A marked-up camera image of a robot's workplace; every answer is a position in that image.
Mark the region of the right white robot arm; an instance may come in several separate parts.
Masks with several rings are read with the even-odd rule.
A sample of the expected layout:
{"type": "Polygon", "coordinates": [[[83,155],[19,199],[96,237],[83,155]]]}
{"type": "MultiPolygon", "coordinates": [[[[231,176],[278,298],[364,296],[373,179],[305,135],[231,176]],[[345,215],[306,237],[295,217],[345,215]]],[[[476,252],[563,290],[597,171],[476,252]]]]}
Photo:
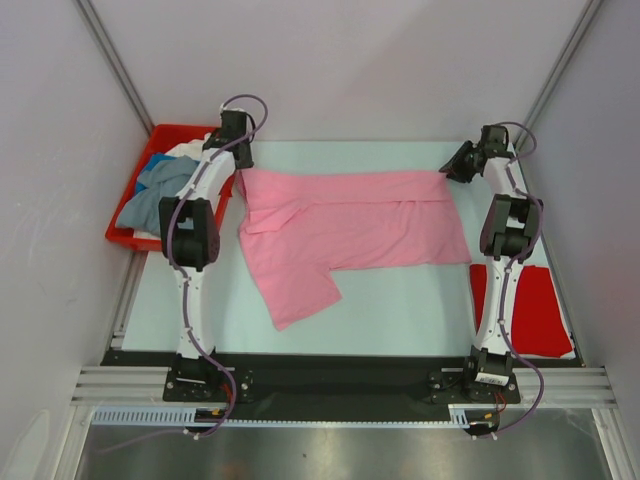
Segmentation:
{"type": "Polygon", "coordinates": [[[514,173],[512,125],[483,126],[477,142],[465,141],[439,169],[458,183],[480,175],[493,193],[479,238],[487,278],[481,323],[461,378],[453,383],[471,402],[489,402],[516,389],[513,363],[522,359],[512,340],[517,288],[541,235],[543,206],[514,173]]]}

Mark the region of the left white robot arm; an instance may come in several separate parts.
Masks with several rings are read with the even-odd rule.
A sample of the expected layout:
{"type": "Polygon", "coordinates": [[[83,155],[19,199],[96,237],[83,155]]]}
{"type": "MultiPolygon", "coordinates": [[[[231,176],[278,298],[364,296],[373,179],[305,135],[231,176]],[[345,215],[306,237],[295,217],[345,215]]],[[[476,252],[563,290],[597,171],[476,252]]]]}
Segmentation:
{"type": "Polygon", "coordinates": [[[223,214],[236,168],[251,167],[255,121],[243,110],[221,112],[221,126],[205,140],[198,165],[186,185],[159,202],[162,253],[175,271],[182,327],[167,373],[167,402],[211,401],[229,381],[209,361],[215,354],[207,320],[206,274],[220,252],[217,214],[223,214]]]}

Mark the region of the pink t shirt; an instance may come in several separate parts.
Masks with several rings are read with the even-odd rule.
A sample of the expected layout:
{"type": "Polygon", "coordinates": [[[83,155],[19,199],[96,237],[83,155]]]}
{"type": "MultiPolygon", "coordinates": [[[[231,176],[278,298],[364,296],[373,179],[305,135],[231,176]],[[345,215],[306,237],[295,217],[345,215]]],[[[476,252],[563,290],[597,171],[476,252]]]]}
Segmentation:
{"type": "Polygon", "coordinates": [[[274,327],[342,298],[335,271],[471,262],[444,174],[243,171],[239,241],[274,327]]]}

